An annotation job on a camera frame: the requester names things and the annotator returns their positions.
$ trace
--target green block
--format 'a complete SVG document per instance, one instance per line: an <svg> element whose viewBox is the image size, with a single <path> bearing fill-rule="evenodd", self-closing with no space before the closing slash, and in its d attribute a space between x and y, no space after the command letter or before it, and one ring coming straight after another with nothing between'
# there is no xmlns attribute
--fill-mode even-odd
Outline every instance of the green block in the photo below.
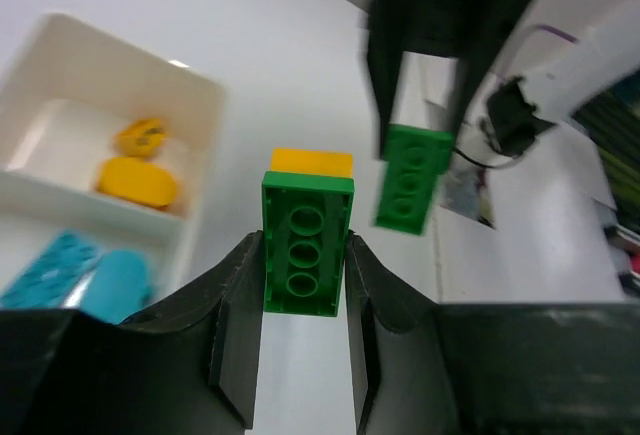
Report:
<svg viewBox="0 0 640 435"><path fill-rule="evenodd" d="M353 192L351 178L265 174L266 311L338 314Z"/></svg>
<svg viewBox="0 0 640 435"><path fill-rule="evenodd" d="M438 178L446 170L453 139L434 132L392 125L385 146L387 171L375 224L420 235Z"/></svg>

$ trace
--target wire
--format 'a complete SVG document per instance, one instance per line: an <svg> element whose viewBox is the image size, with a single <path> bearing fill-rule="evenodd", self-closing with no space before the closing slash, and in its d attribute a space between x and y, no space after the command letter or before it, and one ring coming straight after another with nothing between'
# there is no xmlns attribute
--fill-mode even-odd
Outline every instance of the wire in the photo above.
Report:
<svg viewBox="0 0 640 435"><path fill-rule="evenodd" d="M577 37L574 37L570 33L567 33L564 30L560 30L553 25L547 25L546 23L537 23L535 25L529 25L528 27L523 28L522 30L520 30L520 32L516 33L515 38L512 42L512 44L515 43L515 45L512 45L513 48L510 52L505 53L504 62L502 63L500 69L496 72L496 76L498 77L498 85L506 80L509 68L511 68L516 55L518 55L520 49L529 39L529 37L536 32L547 32L570 43L578 43L580 41Z"/></svg>
<svg viewBox="0 0 640 435"><path fill-rule="evenodd" d="M460 150L458 147L454 148L453 151L455 153L457 153L458 155L460 155L462 158L464 158L467 162L475 165L476 167L484 168L485 170L503 170L505 168L513 167L514 165L516 165L520 161L522 161L522 159L524 158L524 155L526 153L526 152L522 153L522 154L518 155L517 157L512 158L508 162L503 163L502 165L487 165L485 163L482 163L482 162L479 162L477 160L474 160L469 155L467 155L462 150Z"/></svg>

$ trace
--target white box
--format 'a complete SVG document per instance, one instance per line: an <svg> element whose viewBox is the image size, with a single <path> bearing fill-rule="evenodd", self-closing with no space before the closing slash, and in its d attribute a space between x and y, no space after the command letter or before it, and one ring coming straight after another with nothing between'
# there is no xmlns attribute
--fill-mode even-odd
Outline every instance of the white box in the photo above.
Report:
<svg viewBox="0 0 640 435"><path fill-rule="evenodd" d="M219 84L190 70L67 15L47 16L0 89L0 290L66 227L146 253L155 299L177 289L224 100ZM152 162L181 187L167 212L94 191L101 164L120 155L116 133L149 116L169 132Z"/></svg>

